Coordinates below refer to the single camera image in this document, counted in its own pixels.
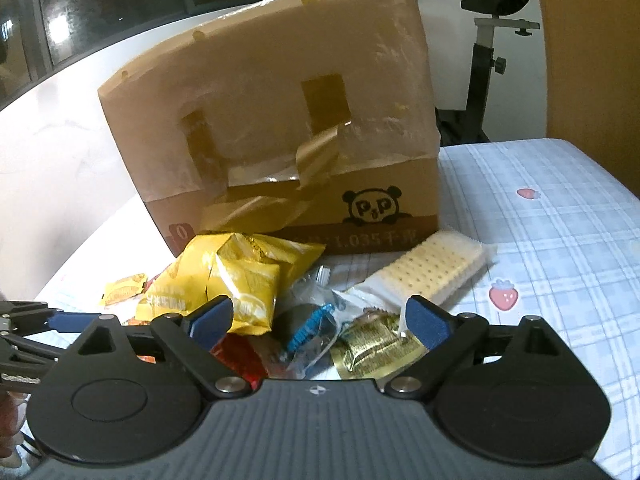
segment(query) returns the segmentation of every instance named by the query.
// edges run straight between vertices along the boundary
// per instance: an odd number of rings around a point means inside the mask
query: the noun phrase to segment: brown cardboard box
[[[268,0],[153,47],[98,94],[176,254],[207,230],[357,253],[437,229],[417,0]]]

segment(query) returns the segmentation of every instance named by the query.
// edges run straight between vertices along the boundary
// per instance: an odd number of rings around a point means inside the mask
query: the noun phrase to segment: metal screw
[[[216,381],[216,388],[224,394],[238,394],[246,387],[247,382],[242,377],[223,377]]]
[[[391,381],[390,386],[399,394],[412,394],[422,387],[422,383],[415,377],[405,376],[396,377]]]

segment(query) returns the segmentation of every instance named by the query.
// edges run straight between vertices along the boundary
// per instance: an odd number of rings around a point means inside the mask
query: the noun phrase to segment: brown wooden panel
[[[540,0],[547,135],[565,139],[640,196],[640,0]]]

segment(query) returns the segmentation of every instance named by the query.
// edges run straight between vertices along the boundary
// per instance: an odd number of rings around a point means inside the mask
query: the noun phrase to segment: gray ridged panel
[[[312,388],[326,389],[315,395]],[[265,381],[213,405],[164,455],[131,466],[83,468],[47,460],[29,480],[604,480],[584,461],[516,468],[452,444],[418,402],[370,381]]]

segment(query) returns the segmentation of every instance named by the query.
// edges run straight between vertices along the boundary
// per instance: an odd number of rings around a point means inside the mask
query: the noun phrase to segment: plaid tablecloth
[[[448,301],[494,324],[537,314],[559,333],[612,405],[596,461],[640,475],[640,201],[571,144],[537,139],[440,152],[440,219],[497,246],[495,262]],[[397,253],[327,257],[332,285],[362,281]],[[105,222],[40,293],[66,310],[98,310],[105,282],[155,275],[172,260],[139,197]],[[504,294],[492,291],[511,291]],[[69,337],[40,340],[68,344]]]

